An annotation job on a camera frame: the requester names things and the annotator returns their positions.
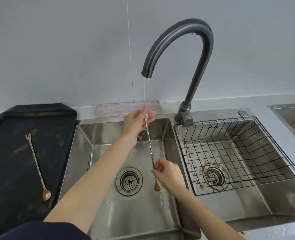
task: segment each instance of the forearm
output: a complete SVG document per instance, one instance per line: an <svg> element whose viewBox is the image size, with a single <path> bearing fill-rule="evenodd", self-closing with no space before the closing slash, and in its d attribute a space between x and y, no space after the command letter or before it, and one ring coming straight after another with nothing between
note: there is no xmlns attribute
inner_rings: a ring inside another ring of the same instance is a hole
<svg viewBox="0 0 295 240"><path fill-rule="evenodd" d="M118 138L63 196L44 221L69 222L87 233L113 179L133 146L131 137Z"/></svg>
<svg viewBox="0 0 295 240"><path fill-rule="evenodd" d="M175 197L188 209L195 223L202 230L208 240L238 240L244 239L226 222L213 214L188 189L181 189Z"/></svg>

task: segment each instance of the drain strainer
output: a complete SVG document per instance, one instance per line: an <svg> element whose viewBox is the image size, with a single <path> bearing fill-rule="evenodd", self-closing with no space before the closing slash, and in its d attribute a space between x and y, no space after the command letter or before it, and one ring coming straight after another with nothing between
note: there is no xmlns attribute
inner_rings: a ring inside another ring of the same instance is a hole
<svg viewBox="0 0 295 240"><path fill-rule="evenodd" d="M136 168L125 168L116 177L116 188L125 196L136 194L142 187L142 174Z"/></svg>
<svg viewBox="0 0 295 240"><path fill-rule="evenodd" d="M224 190L230 181L227 170L215 163L204 166L203 177L206 183L216 190Z"/></svg>

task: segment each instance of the faucet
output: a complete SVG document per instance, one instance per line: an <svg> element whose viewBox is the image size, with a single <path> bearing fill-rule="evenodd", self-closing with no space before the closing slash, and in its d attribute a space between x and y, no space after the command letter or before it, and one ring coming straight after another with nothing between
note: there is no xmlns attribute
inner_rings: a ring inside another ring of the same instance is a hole
<svg viewBox="0 0 295 240"><path fill-rule="evenodd" d="M185 100L181 103L178 112L175 115L175 120L181 123L183 127L192 126L194 124L193 118L190 114L191 101L198 88L213 50L213 33L210 26L205 21L196 18L186 19L174 24L162 33L155 41L147 54L142 69L142 76L151 78L155 64L163 51L178 37L189 33L195 33L196 35L201 36L203 41L203 50Z"/></svg>

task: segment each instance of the hand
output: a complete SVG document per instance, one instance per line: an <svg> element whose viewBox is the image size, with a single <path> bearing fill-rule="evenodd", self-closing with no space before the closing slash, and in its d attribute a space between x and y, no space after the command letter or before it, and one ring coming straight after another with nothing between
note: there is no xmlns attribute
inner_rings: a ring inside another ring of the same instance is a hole
<svg viewBox="0 0 295 240"><path fill-rule="evenodd" d="M164 158L160 158L155 164L152 173L174 197L181 190L185 189L185 182L179 166Z"/></svg>
<svg viewBox="0 0 295 240"><path fill-rule="evenodd" d="M137 135L144 129L146 129L145 125L145 115L147 114L147 122L151 123L155 120L155 114L151 113L151 110L146 106L140 110L136 110L132 113L129 113L126 117L124 117L124 127L123 127L123 135L129 135L136 144Z"/></svg>

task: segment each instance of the wire dish rack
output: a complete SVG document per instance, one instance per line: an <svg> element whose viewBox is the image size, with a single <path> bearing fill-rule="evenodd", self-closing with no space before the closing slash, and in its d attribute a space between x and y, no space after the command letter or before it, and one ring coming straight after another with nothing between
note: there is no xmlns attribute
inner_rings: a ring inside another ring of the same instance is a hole
<svg viewBox="0 0 295 240"><path fill-rule="evenodd" d="M256 117L174 130L196 196L295 178L295 165Z"/></svg>

